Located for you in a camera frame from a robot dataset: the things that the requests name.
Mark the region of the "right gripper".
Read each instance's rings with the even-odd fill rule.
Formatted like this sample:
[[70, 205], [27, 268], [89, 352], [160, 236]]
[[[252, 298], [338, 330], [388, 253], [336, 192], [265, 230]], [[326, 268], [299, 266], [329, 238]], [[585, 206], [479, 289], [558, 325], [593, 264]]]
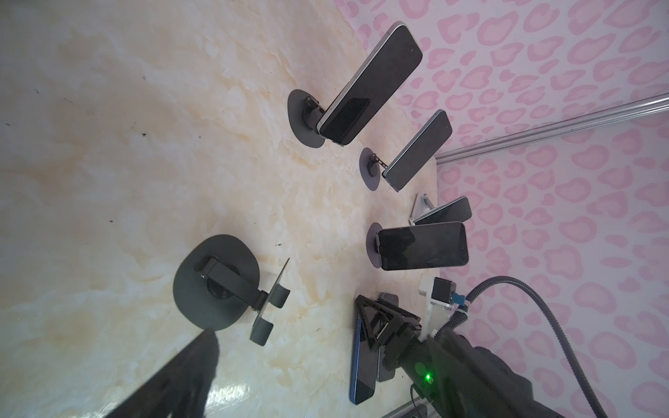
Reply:
[[[376, 352], [383, 344], [383, 329], [391, 309], [383, 302], [364, 295], [355, 298], [355, 308], [362, 318], [369, 348]], [[411, 379], [423, 397], [455, 397], [459, 384], [470, 374], [470, 344], [455, 333], [462, 324], [464, 311], [456, 310], [434, 336], [419, 340], [420, 318], [398, 308], [397, 366]]]

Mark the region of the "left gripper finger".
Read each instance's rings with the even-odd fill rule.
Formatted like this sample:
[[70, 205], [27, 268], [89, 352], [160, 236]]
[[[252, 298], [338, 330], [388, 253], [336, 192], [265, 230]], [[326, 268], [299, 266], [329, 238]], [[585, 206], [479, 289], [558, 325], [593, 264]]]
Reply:
[[212, 329], [199, 334], [110, 417], [203, 417], [220, 356]]

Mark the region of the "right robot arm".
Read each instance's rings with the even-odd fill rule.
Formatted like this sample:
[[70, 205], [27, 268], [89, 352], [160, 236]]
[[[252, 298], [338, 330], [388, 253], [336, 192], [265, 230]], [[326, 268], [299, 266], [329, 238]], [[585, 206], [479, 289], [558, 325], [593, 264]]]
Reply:
[[559, 417], [534, 399], [529, 380], [490, 350], [472, 346], [451, 329], [419, 339], [420, 318], [387, 301], [355, 299], [363, 335], [383, 366], [400, 369], [416, 393], [442, 417]]

